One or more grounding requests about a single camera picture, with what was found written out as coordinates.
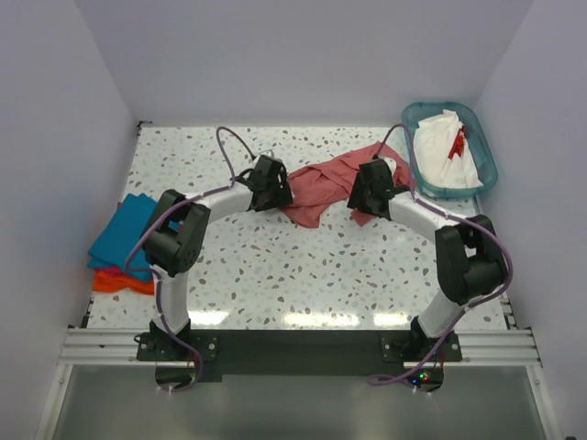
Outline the salmon pink t shirt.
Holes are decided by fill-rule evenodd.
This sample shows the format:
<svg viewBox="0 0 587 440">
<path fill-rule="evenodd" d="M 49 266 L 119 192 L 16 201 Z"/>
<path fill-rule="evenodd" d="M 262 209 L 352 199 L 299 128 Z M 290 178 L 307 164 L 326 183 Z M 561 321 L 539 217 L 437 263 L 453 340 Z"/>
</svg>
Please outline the salmon pink t shirt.
<svg viewBox="0 0 587 440">
<path fill-rule="evenodd" d="M 408 185 L 408 162 L 392 148 L 376 142 L 290 173 L 288 182 L 293 194 L 293 203 L 283 207 L 283 213 L 299 226 L 319 227 L 321 214 L 330 205 L 349 200 L 359 165 L 380 156 L 393 158 L 397 162 L 397 170 L 392 175 L 393 185 Z M 375 215 L 353 210 L 351 217 L 359 226 L 364 226 Z"/>
</svg>

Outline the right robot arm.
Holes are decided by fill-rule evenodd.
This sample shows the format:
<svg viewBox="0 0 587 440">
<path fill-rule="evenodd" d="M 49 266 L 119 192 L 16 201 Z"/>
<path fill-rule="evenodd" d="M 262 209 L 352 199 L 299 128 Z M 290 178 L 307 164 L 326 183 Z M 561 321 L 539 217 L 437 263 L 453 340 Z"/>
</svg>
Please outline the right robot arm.
<svg viewBox="0 0 587 440">
<path fill-rule="evenodd" d="M 383 159 L 359 166 L 348 208 L 407 226 L 435 246 L 439 289 L 410 324 L 408 347 L 415 358 L 431 359 L 468 309 L 511 281 L 509 256 L 487 216 L 464 217 L 395 186 Z"/>
</svg>

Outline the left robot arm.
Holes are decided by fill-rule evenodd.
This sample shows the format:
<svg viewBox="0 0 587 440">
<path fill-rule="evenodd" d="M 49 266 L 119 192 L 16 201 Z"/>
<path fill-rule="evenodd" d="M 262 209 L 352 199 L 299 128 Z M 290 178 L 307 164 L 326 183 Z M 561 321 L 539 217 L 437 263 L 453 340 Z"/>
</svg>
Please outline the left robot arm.
<svg viewBox="0 0 587 440">
<path fill-rule="evenodd" d="M 156 280 L 156 317 L 150 332 L 169 359 L 189 351 L 191 322 L 187 312 L 187 274 L 199 259 L 210 224 L 230 215 L 263 212 L 293 202 L 283 162 L 259 156 L 228 186 L 202 194 L 164 192 L 141 237 L 145 259 Z"/>
</svg>

